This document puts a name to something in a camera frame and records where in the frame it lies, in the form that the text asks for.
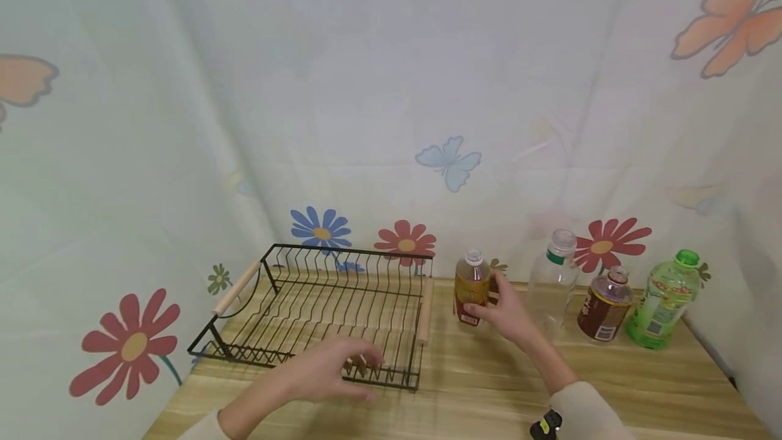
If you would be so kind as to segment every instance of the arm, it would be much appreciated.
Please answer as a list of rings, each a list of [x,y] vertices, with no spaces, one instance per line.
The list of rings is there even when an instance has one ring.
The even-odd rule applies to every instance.
[[[266,416],[291,401],[317,403],[340,396],[369,401],[368,388],[341,378],[347,359],[357,364],[361,375],[367,366],[383,363],[382,352],[371,342],[348,337],[326,339],[263,374],[219,413],[207,415],[185,431],[180,440],[246,440]]]
[[[581,382],[554,344],[546,339],[505,275],[494,272],[500,290],[495,308],[465,305],[464,310],[486,320],[532,360],[551,396],[551,408],[562,416],[561,440],[627,440],[633,436],[595,388]]]

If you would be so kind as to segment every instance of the white bottle cap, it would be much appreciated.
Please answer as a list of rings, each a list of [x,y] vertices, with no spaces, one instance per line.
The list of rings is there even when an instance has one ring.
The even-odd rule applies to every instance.
[[[467,255],[464,256],[464,260],[467,260],[470,265],[477,267],[483,263],[483,254],[480,250],[470,249],[467,250]]]

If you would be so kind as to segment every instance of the flower stem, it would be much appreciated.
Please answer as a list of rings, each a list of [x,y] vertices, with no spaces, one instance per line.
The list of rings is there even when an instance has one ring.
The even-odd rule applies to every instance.
[[[166,367],[171,371],[171,373],[174,374],[174,379],[176,379],[176,385],[182,385],[182,379],[179,378],[179,374],[176,373],[176,369],[174,368],[174,364],[171,363],[168,356],[164,356],[164,354],[159,354],[160,360],[163,360],[163,363],[166,364]]]

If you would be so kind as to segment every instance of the red flower print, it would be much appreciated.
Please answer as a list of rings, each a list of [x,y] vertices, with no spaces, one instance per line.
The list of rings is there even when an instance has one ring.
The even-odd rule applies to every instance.
[[[400,219],[397,221],[393,228],[396,230],[394,234],[391,230],[377,231],[377,235],[383,241],[375,243],[375,248],[379,250],[388,250],[391,253],[408,253],[411,255],[430,255],[435,256],[433,248],[435,248],[435,241],[437,238],[433,234],[424,234],[426,232],[426,225],[417,224],[413,229],[410,228],[410,222],[406,219]],[[392,255],[386,256],[386,259],[395,260],[400,257]],[[423,259],[407,259],[402,257],[400,263],[402,266],[409,267],[413,265],[415,261],[418,265],[423,265]]]
[[[576,265],[582,266],[583,271],[592,272],[597,269],[598,262],[601,262],[603,268],[610,269],[613,265],[620,265],[619,258],[614,255],[621,253],[623,255],[640,255],[646,250],[642,244],[628,244],[631,241],[649,236],[652,234],[652,228],[639,228],[633,230],[633,226],[638,219],[630,218],[624,223],[619,224],[618,219],[608,219],[603,226],[601,220],[593,221],[589,224],[589,232],[592,234],[592,240],[578,236],[578,245],[573,258],[576,259]]]
[[[168,357],[165,357],[174,352],[176,337],[154,338],[179,317],[179,306],[175,304],[168,306],[163,314],[157,316],[165,298],[165,289],[155,291],[149,298],[144,314],[141,315],[138,296],[129,294],[119,301],[119,315],[122,316],[122,322],[113,312],[103,315],[100,323],[106,333],[98,330],[90,331],[81,341],[81,349],[89,353],[111,352],[112,354],[71,380],[69,390],[72,396],[78,398],[87,394],[113,375],[111,382],[98,393],[96,404],[99,406],[107,404],[122,389],[126,378],[128,378],[128,389],[125,398],[133,399],[141,386],[140,379],[144,379],[146,384],[151,384],[160,373],[160,369],[150,356],[160,356],[169,370],[174,373],[176,381],[181,384],[179,375],[176,374]]]

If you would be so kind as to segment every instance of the yellow flower center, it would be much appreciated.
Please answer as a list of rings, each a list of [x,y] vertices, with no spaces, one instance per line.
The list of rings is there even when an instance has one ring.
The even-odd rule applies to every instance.
[[[144,333],[133,333],[125,344],[122,346],[122,351],[119,352],[120,356],[125,362],[133,362],[137,359],[146,349],[148,340]]]
[[[315,238],[319,240],[331,239],[331,233],[329,233],[329,230],[326,230],[325,228],[315,228],[312,230],[312,234],[315,235]]]
[[[590,251],[592,251],[593,254],[602,255],[604,253],[609,253],[609,251],[611,251],[613,248],[614,244],[611,241],[595,241],[595,243],[592,244]]]
[[[400,251],[412,251],[415,250],[415,241],[412,240],[401,240],[399,243],[396,244],[396,247]]]

